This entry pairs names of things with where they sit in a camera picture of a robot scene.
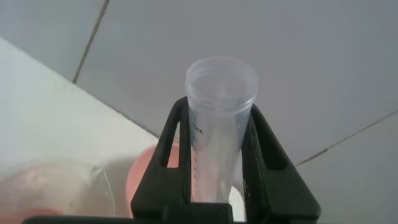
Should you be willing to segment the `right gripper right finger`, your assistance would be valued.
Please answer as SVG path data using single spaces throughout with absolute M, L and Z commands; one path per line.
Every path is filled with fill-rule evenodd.
M 241 153 L 249 223 L 317 222 L 319 203 L 255 105 L 251 108 Z

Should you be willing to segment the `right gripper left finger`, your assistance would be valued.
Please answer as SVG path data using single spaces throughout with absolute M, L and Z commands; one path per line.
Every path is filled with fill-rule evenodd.
M 191 144 L 188 100 L 177 100 L 167 118 L 149 165 L 130 207 L 134 218 L 160 218 L 164 207 L 191 202 Z M 178 167 L 168 166 L 177 126 L 180 127 Z

